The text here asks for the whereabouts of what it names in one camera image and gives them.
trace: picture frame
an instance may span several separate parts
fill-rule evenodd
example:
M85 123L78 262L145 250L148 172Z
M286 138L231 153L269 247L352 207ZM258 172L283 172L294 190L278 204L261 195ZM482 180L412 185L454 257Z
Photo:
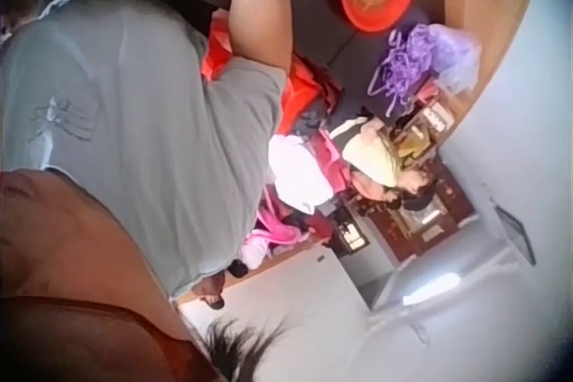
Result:
M513 243L531 266L535 266L537 260L524 224L499 205L495 206L495 212L500 218L509 241Z

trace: fluorescent light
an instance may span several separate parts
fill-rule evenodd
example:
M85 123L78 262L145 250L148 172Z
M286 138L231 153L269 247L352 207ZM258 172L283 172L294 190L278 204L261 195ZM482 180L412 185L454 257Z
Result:
M426 216L426 218L424 218L422 220L422 225L426 225L428 224L430 221L432 221L435 217L437 217L440 214L440 210L436 209L434 210L430 215Z
M410 295L405 295L402 298L402 303L404 303L405 306L421 303L422 301L426 301L436 295L456 288L460 281L460 277L455 273L447 273L434 279L429 284L418 288Z

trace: shelf item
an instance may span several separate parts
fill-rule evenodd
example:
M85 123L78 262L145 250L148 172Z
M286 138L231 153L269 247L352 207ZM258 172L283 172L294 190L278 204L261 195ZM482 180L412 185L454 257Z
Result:
M456 122L453 115L440 102L424 108L422 115L438 133L447 132Z

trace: hand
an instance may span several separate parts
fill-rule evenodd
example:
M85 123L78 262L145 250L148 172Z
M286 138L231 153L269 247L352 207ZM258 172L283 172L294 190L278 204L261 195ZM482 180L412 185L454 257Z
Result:
M386 202L390 203L391 201L394 201L398 198L399 198L399 196L395 191L386 191L384 193L384 195L382 196L382 201L386 201Z

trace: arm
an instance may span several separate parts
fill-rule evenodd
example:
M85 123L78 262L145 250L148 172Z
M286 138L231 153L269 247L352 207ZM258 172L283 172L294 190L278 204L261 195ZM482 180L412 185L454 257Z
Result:
M288 72L293 51L290 0L231 0L233 53Z
M398 198L394 191L385 191L382 185L361 172L353 174L352 184L356 191L366 199L390 202Z
M360 129L364 143L370 143L378 136L378 132L384 127L384 123L378 117L372 118L369 122L364 123Z

